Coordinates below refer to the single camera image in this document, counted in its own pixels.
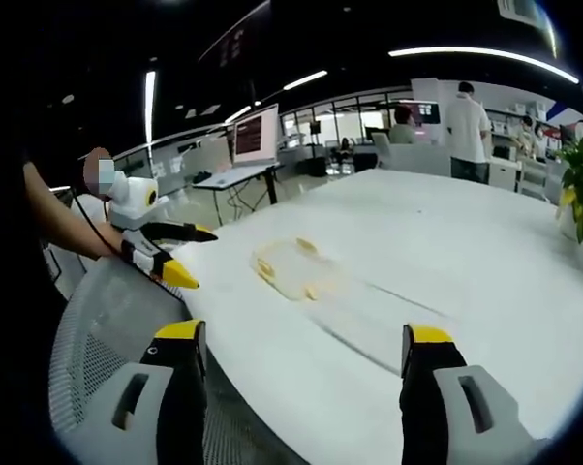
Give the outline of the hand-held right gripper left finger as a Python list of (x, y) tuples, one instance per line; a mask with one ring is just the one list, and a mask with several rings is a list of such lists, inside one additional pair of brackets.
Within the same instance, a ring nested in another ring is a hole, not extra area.
[(82, 464), (202, 464), (205, 321), (167, 325), (91, 398), (73, 433)]

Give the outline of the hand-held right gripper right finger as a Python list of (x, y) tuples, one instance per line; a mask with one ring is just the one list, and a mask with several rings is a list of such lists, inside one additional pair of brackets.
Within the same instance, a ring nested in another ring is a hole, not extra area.
[(443, 330), (404, 325), (401, 369), (404, 464), (528, 464), (549, 443), (527, 431), (515, 398)]

